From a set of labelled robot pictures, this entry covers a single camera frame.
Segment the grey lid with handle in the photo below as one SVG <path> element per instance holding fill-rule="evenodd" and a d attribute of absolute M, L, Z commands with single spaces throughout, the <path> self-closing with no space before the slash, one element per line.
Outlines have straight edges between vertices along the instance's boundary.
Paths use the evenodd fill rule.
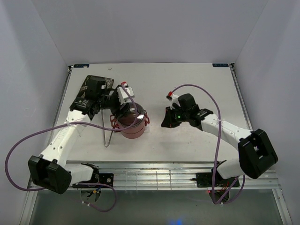
<path fill-rule="evenodd" d="M 135 106 L 137 108 L 137 113 L 132 103 L 125 103 L 113 112 L 112 115 L 110 115 L 111 126 L 113 128 L 119 128 L 120 125 L 126 128 L 133 124 L 132 128 L 134 128 L 142 123 L 147 126 L 150 123 L 147 112 L 140 104 L 136 103 Z"/>

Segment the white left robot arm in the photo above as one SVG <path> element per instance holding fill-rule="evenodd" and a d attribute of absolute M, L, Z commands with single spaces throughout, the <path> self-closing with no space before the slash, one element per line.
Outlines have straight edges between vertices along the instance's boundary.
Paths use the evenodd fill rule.
<path fill-rule="evenodd" d="M 58 194 L 72 185 L 85 183 L 95 187 L 99 183 L 99 168 L 89 163 L 68 165 L 67 159 L 83 130 L 101 110 L 117 114 L 128 108 L 134 98 L 132 88 L 122 82 L 113 88 L 114 80 L 89 75 L 69 107 L 63 128 L 39 154 L 31 156 L 28 167 L 33 183 Z"/>

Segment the pink steel-lined bowl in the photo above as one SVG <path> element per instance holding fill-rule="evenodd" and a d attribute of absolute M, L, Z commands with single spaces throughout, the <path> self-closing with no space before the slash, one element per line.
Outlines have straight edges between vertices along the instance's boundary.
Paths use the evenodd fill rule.
<path fill-rule="evenodd" d="M 126 130 L 126 129 L 130 129 L 130 128 L 135 128 L 137 130 L 141 129 L 141 128 L 145 128 L 147 127 L 148 124 L 150 124 L 150 119 L 147 115 L 144 116 L 138 116 L 137 121 L 134 121 L 135 119 L 130 119 L 130 118 L 120 118 L 117 119 L 115 116 L 111 115 L 110 116 L 110 122 L 111 122 L 111 126 L 113 129 L 121 129 Z"/>
<path fill-rule="evenodd" d="M 136 139 L 138 137 L 140 137 L 145 131 L 145 128 L 141 128 L 139 130 L 135 129 L 135 128 L 130 128 L 130 129 L 126 129 L 121 131 L 121 134 L 128 139 Z"/>

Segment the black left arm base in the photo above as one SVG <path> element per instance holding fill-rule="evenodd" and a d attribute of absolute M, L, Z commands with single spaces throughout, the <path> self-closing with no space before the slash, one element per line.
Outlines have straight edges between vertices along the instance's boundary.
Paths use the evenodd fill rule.
<path fill-rule="evenodd" d="M 99 185 L 88 185 L 88 183 L 102 183 L 113 187 L 114 174 L 113 173 L 99 173 L 93 174 L 91 180 L 81 181 L 78 184 L 73 184 L 72 188 L 100 188 Z"/>

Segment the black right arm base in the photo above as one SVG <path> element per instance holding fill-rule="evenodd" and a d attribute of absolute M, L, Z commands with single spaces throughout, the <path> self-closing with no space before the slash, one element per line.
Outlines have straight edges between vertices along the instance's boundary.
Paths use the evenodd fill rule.
<path fill-rule="evenodd" d="M 210 188 L 212 187 L 212 172 L 199 172 L 195 174 L 195 177 L 191 179 L 196 182 L 198 188 Z M 235 178 L 229 178 L 222 180 L 216 176 L 215 187 L 228 188 L 234 183 Z"/>

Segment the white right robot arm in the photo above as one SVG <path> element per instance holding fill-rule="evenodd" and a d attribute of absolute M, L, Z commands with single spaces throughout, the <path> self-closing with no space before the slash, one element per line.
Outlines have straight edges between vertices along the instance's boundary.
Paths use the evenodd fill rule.
<path fill-rule="evenodd" d="M 165 109 L 161 127 L 175 128 L 187 122 L 194 128 L 221 138 L 237 150 L 238 158 L 218 162 L 212 169 L 211 179 L 215 185 L 223 186 L 230 178 L 243 175 L 257 179 L 278 162 L 265 131 L 251 131 L 222 121 L 213 111 L 201 109 L 189 93 L 177 96 L 170 92 L 166 98 L 171 104 Z"/>

